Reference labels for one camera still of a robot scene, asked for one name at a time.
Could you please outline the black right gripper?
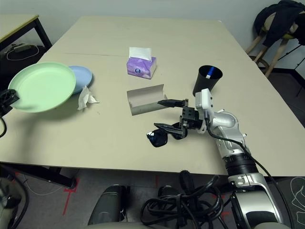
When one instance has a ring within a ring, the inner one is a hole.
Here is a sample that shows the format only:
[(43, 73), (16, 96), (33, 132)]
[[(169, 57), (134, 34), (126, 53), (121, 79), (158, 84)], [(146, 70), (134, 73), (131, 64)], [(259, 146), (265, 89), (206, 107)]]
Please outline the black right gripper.
[(199, 113), (192, 107), (188, 107), (188, 99), (175, 100), (165, 99), (157, 102), (165, 107), (182, 107), (182, 115), (180, 116), (180, 123), (173, 125), (154, 123), (154, 126), (158, 129), (171, 134), (176, 140), (181, 140), (187, 137), (189, 129), (200, 129), (202, 126), (202, 120), (199, 119)]

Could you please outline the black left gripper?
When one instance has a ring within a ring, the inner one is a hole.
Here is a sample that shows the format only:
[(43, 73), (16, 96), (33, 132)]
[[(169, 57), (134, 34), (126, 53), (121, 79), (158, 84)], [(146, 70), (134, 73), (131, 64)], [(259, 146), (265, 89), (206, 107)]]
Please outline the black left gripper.
[(8, 112), (12, 110), (10, 106), (14, 102), (18, 101), (19, 97), (16, 90), (6, 89), (0, 93), (0, 117), (5, 116)]

